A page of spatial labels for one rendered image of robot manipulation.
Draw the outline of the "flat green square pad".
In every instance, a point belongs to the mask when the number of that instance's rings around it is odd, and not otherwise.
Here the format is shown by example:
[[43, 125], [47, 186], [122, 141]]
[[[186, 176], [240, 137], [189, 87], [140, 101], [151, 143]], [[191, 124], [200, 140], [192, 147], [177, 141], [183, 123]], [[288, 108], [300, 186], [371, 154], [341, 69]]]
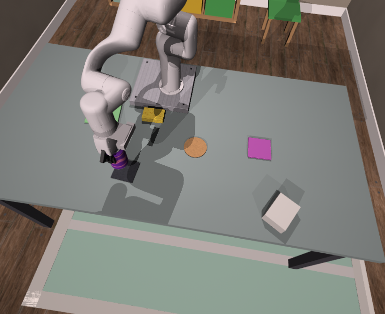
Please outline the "flat green square pad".
[[[115, 120], [118, 122], [119, 121], [119, 117], [120, 117], [120, 112], [121, 112], [121, 108], [122, 108], [122, 105], [120, 107], [118, 107], [115, 111], [113, 111], [113, 115], [115, 117]], [[88, 123], [87, 119], [85, 118], [85, 123]]]

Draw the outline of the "round cork coaster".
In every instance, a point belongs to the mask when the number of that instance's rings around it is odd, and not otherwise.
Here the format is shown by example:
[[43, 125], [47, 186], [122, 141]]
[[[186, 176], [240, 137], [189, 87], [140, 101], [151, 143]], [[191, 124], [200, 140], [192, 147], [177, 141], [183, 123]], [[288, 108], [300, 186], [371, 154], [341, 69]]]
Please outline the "round cork coaster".
[[198, 158], [205, 154], [207, 145], [204, 140], [198, 137], [192, 137], [186, 140], [184, 144], [184, 151], [187, 155]]

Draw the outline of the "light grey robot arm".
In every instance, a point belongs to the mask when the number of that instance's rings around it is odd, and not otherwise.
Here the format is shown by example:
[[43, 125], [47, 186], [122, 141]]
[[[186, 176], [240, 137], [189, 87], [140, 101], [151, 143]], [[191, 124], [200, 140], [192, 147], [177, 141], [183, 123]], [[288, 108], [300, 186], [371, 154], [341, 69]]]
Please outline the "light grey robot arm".
[[126, 150], [135, 123], [115, 120], [113, 111], [131, 95], [131, 85], [100, 72], [105, 61], [118, 53], [140, 47], [147, 22], [157, 24], [156, 47], [160, 57], [160, 90], [176, 95], [184, 87], [181, 59], [192, 60], [197, 51], [198, 23], [194, 15], [181, 11], [187, 0], [120, 0], [111, 34], [89, 53], [81, 76], [86, 94], [80, 107], [93, 133], [117, 140]]

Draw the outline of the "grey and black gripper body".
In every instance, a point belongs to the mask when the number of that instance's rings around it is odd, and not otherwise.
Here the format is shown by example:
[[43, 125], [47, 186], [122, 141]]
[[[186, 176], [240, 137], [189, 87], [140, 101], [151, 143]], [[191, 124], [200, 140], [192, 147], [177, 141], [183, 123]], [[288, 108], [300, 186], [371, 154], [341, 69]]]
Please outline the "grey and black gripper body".
[[93, 135], [94, 143], [97, 151], [101, 154], [101, 150], [105, 150], [106, 154], [112, 156], [115, 149], [117, 140], [111, 139], [108, 137], [98, 137], [95, 134]]

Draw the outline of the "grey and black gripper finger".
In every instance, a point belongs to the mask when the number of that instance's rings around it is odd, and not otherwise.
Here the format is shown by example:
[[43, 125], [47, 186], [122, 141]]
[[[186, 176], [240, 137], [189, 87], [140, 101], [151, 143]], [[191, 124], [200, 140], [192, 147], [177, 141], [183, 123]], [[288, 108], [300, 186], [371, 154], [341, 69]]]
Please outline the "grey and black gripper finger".
[[116, 160], [113, 156], [109, 156], [106, 154], [105, 150], [101, 150], [100, 162], [105, 163], [108, 162], [110, 164], [116, 164]]

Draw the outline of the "dark grey square slate coaster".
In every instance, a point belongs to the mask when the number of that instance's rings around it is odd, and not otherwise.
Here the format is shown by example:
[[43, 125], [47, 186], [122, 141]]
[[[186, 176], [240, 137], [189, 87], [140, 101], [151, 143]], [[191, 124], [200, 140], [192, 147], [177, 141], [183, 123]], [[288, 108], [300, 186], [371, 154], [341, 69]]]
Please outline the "dark grey square slate coaster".
[[114, 169], [111, 178], [132, 183], [140, 163], [128, 161], [128, 164], [123, 169]]

